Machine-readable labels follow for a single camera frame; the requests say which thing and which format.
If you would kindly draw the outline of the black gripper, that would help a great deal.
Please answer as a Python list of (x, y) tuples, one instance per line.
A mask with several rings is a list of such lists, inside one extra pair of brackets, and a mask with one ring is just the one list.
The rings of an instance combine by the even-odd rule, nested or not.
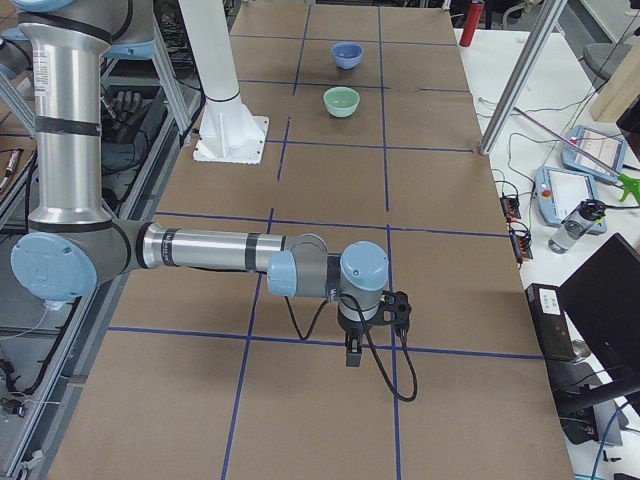
[(345, 332), (345, 350), (347, 367), (359, 367), (362, 358), (362, 341), (368, 326), (360, 320), (349, 319), (341, 311), (337, 314), (338, 324)]

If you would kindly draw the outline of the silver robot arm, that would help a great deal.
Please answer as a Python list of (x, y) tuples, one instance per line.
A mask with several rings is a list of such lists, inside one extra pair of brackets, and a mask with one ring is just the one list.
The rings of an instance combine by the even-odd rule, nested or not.
[(369, 331), (384, 319), (388, 258), (359, 241), (328, 251), (314, 234), (165, 228), (112, 217), (102, 204), (101, 61), (150, 57), (149, 1), (22, 1), (19, 27), (32, 46), (39, 203), (11, 253), (19, 283), (34, 296), (69, 301), (135, 269), (159, 266), (258, 272), (271, 293), (336, 302), (346, 363), (359, 365)]

